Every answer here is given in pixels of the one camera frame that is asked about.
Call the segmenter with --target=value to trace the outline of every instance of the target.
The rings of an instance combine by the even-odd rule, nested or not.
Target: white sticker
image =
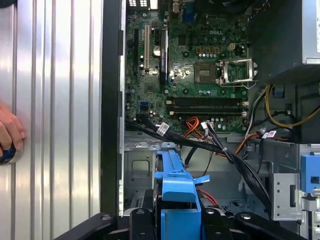
[[[262,138],[263,138],[263,139],[266,139],[266,138],[268,137],[268,135],[269,135],[269,133],[266,132],[265,134],[263,134]]]
[[[203,121],[203,122],[201,123],[201,127],[203,128],[203,130],[207,129],[207,128],[208,128],[207,122],[206,122],[206,121]]]
[[[316,51],[320,53],[320,0],[316,0]]]
[[[277,131],[270,131],[268,134],[268,138],[273,138],[276,135]]]
[[[163,122],[163,123],[161,123],[161,125],[158,128],[158,130],[156,131],[156,133],[161,135],[161,136],[164,136],[168,129],[169,129],[169,125],[166,124],[165,122]]]

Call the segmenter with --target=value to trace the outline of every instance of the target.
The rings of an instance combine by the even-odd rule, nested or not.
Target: blue sata port
[[[187,1],[184,4],[182,21],[186,24],[192,24],[195,21],[194,1]]]
[[[149,109],[149,102],[148,101],[141,101],[139,106],[140,106],[140,109]]]

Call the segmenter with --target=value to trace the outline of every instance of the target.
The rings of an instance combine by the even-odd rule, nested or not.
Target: green circuit board
[[[145,26],[160,29],[164,16],[159,12],[135,12],[127,16],[126,39],[134,41],[135,30],[139,31],[138,56],[145,54]],[[221,98],[247,99],[245,87],[221,87],[215,80],[219,75],[216,63],[219,60],[239,59],[247,56],[247,29],[245,17],[210,16],[192,24],[181,21],[178,14],[169,16],[168,21],[169,58],[167,83],[159,81],[160,59],[154,53],[159,43],[150,35],[148,72],[139,68],[134,73],[134,47],[127,47],[126,53],[126,118],[134,121],[137,114],[148,114],[155,124],[166,122],[173,131],[186,131],[186,120],[197,114],[173,114],[168,110],[168,98]],[[244,79],[246,65],[230,65],[229,79]],[[142,109],[140,103],[148,103]],[[196,112],[197,105],[191,109]],[[201,121],[214,122],[214,129],[219,133],[238,132],[246,129],[243,125],[245,116],[225,116],[200,114]]]

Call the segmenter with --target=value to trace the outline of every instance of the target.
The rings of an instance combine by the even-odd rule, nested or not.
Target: motherboard
[[[245,16],[135,11],[127,16],[126,119],[148,115],[178,133],[198,117],[218,133],[243,133],[247,93],[219,82],[221,60],[247,57]],[[229,64],[229,81],[245,79],[246,64]]]

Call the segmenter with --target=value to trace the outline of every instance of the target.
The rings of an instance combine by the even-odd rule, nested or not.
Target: yellow wire
[[[320,112],[320,108],[317,109],[314,113],[310,114],[309,116],[307,116],[305,119],[299,121],[299,122],[296,122],[296,123],[293,123],[293,124],[283,124],[281,122],[278,122],[277,120],[275,120],[272,115],[271,115],[271,111],[270,111],[270,105],[269,105],[269,95],[270,95],[270,91],[271,91],[271,88],[272,86],[269,85],[266,89],[266,92],[265,92],[265,98],[264,98],[264,102],[265,102],[265,108],[266,108],[266,113],[268,115],[268,117],[270,118],[270,120],[278,125],[279,127],[285,127],[285,128],[290,128],[290,127],[296,127],[298,125],[301,125],[307,121],[309,121],[311,118],[313,118],[318,112]]]

